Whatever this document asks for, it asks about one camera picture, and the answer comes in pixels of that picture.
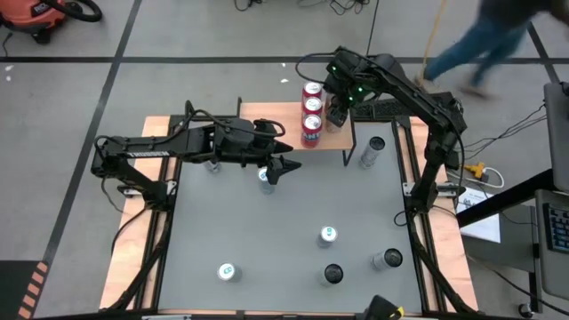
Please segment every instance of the yellow plug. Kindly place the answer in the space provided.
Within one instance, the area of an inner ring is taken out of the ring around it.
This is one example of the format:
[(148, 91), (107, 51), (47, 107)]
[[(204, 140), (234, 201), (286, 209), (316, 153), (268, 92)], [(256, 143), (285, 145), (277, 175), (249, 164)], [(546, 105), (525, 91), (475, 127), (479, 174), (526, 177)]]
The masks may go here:
[(484, 163), (478, 163), (476, 165), (464, 165), (464, 170), (468, 170), (474, 174), (476, 179), (482, 178), (482, 173), (484, 173)]

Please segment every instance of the white paper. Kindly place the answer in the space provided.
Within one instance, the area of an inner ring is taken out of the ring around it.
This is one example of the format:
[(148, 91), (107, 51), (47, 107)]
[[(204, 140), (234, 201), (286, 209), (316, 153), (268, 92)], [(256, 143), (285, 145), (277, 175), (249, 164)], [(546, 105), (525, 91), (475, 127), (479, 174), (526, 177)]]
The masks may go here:
[[(468, 209), (474, 204), (483, 202), (486, 196), (492, 197), (493, 195), (489, 193), (484, 193), (482, 191), (466, 188), (466, 191), (459, 196), (459, 205), (456, 207), (458, 214), (461, 211)], [(500, 243), (500, 216), (494, 214), (484, 220), (480, 220), (471, 225), (461, 228), (461, 234), (464, 236), (473, 236), (479, 239), (484, 239), (488, 241)]]

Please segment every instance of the can lid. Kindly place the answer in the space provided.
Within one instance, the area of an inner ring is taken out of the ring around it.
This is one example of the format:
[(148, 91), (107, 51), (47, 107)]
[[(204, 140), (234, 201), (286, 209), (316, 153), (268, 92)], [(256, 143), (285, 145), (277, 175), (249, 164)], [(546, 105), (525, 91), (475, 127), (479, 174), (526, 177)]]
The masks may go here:
[(344, 278), (344, 271), (340, 266), (333, 263), (324, 269), (324, 277), (331, 284), (339, 284), (341, 279)]
[(401, 266), (403, 263), (403, 255), (398, 249), (387, 249), (383, 254), (385, 262), (393, 268)]
[(304, 84), (304, 91), (309, 94), (317, 94), (322, 89), (322, 86), (317, 83), (307, 82)]
[(385, 148), (385, 141), (380, 137), (372, 137), (370, 139), (370, 147), (374, 150), (383, 150)]
[(307, 127), (307, 129), (315, 130), (320, 128), (321, 125), (322, 119), (320, 119), (320, 116), (309, 115), (304, 118), (304, 126)]
[(262, 167), (262, 168), (260, 168), (258, 174), (259, 174), (259, 179), (260, 179), (261, 181), (268, 181), (268, 178), (267, 178), (267, 167)]
[(235, 275), (235, 266), (231, 263), (224, 263), (217, 270), (217, 276), (223, 280), (228, 281)]
[(322, 227), (322, 230), (320, 230), (320, 236), (322, 237), (322, 240), (332, 242), (338, 237), (338, 231), (336, 231), (334, 227)]
[(304, 106), (310, 111), (318, 111), (322, 108), (322, 101), (319, 98), (308, 98), (304, 102)]

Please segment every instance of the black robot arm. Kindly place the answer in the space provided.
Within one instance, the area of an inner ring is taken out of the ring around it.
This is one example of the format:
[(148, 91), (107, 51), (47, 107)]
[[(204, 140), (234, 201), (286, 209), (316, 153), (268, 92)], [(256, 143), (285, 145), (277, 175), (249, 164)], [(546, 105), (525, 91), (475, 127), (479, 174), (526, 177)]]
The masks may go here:
[(333, 97), (326, 108), (326, 119), (342, 126), (348, 111), (370, 95), (379, 98), (383, 93), (392, 95), (409, 108), (429, 127), (429, 138), (424, 156), (427, 160), (423, 174), (415, 181), (408, 210), (428, 212), (437, 198), (435, 183), (438, 170), (445, 164), (461, 133), (466, 130), (460, 103), (438, 105), (405, 76), (395, 59), (383, 54), (371, 60), (343, 47), (335, 51), (326, 67), (329, 75), (324, 88)]
[[(218, 120), (202, 110), (191, 110), (187, 121), (169, 137), (108, 137), (95, 140), (95, 155), (91, 173), (103, 179), (118, 179), (125, 185), (139, 191), (149, 209), (168, 211), (172, 209), (173, 197), (168, 185), (153, 181), (130, 166), (128, 159), (149, 157), (177, 157), (183, 162), (201, 164), (235, 163), (267, 166), (268, 183), (275, 185), (281, 175), (301, 167), (301, 164), (273, 157), (293, 150), (293, 147), (275, 140), (284, 134), (284, 127), (270, 120), (248, 120), (232, 118)], [(189, 119), (195, 113), (209, 115), (213, 124), (188, 129)], [(282, 132), (277, 133), (274, 124)]]

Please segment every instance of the wooden board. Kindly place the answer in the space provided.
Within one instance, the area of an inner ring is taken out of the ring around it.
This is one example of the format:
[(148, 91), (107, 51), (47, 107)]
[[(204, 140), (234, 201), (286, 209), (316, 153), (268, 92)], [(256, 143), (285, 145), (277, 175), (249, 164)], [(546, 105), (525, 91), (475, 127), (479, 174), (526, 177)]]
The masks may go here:
[(270, 119), (279, 122), (286, 129), (277, 140), (292, 146), (295, 150), (350, 150), (352, 149), (352, 126), (349, 118), (339, 132), (329, 133), (323, 119), (320, 141), (315, 148), (305, 148), (301, 143), (302, 109), (300, 102), (254, 102), (241, 105), (240, 117), (253, 121)]
[[(294, 106), (294, 103), (283, 103), (282, 105), (283, 106), (280, 108), (290, 108), (291, 106), (293, 106), (293, 108), (296, 108)], [(266, 108), (266, 106), (267, 104), (265, 103), (245, 103), (242, 105), (241, 114), (243, 117), (248, 118), (252, 116), (251, 119), (256, 119), (259, 118), (260, 114), (257, 111), (260, 112), (260, 109)], [(265, 115), (266, 118), (275, 119), (275, 117), (278, 116), (278, 112), (276, 110), (273, 110), (272, 112), (272, 115), (267, 114), (267, 112), (263, 115)], [(290, 122), (289, 125), (293, 125), (293, 122), (295, 120), (291, 119), (290, 117), (287, 118), (285, 114), (286, 113), (283, 112), (281, 118), (277, 121), (282, 122), (285, 127), (287, 126), (287, 122)], [(169, 116), (149, 116), (147, 117), (142, 135), (164, 136), (167, 133), (169, 122)], [(408, 150), (405, 142), (405, 132), (401, 129), (399, 133), (404, 156), (405, 172), (407, 172), (407, 179), (409, 181), (413, 181), (413, 176), (411, 175), (411, 162), (409, 161)], [(427, 125), (425, 125), (420, 119), (412, 118), (412, 133), (419, 166), (422, 169), (425, 164), (425, 159), (422, 155), (427, 143), (427, 135), (429, 133), (429, 129)], [(348, 139), (345, 139), (341, 145), (339, 144), (336, 147), (331, 148), (351, 148), (351, 136), (349, 137), (349, 144)], [(173, 173), (173, 163), (174, 161), (171, 160), (168, 169), (168, 176), (170, 177), (172, 177)], [(141, 159), (136, 161), (135, 167), (149, 176), (151, 179), (157, 180), (158, 173), (160, 171), (160, 164), (160, 159)], [(438, 173), (437, 181), (446, 181), (446, 173), (444, 169)], [(454, 210), (453, 202), (450, 199), (437, 199), (436, 204), (448, 210)], [(132, 213), (137, 212), (141, 208), (141, 199), (138, 199), (136, 197), (133, 199), (127, 199), (124, 205), (124, 211), (127, 213), (123, 214), (121, 224), (125, 223), (128, 219), (130, 219)], [(115, 302), (115, 300), (118, 299), (118, 297), (123, 293), (124, 289), (130, 284), (136, 273), (139, 271), (148, 234), (149, 217), (149, 213), (144, 214), (137, 222), (133, 223), (130, 228), (126, 229), (123, 236), (117, 241), (115, 253), (113, 254), (110, 268), (108, 270), (107, 282), (105, 283), (105, 289), (100, 302), (100, 306), (102, 308), (105, 308)], [(464, 299), (464, 301), (472, 308), (477, 309), (477, 300), (474, 293), (474, 288), (472, 286), (472, 281), (470, 279), (469, 266), (466, 261), (464, 247), (462, 245), (461, 232), (458, 228), (456, 219), (450, 216), (448, 213), (437, 208), (433, 208), (433, 210), (431, 210), (429, 213), (429, 218), (433, 239), (435, 242), (435, 248), (437, 251), (438, 264), (442, 273), (445, 275), (449, 283), (453, 286), (454, 290), (459, 293), (460, 296)], [(150, 306), (149, 298), (151, 296), (151, 288), (154, 288), (154, 279), (156, 276), (155, 273), (151, 273), (150, 277), (147, 280), (147, 294), (145, 294), (145, 299), (143, 301), (144, 308), (148, 308)], [(431, 310), (436, 310), (436, 308), (434, 308), (436, 305), (436, 300), (432, 286), (432, 280), (429, 276), (429, 272), (425, 268), (424, 274), (426, 277), (429, 306)], [(229, 312), (230, 314), (234, 313), (233, 311), (227, 310), (161, 310), (161, 312), (192, 314), (221, 314), (224, 312)]]

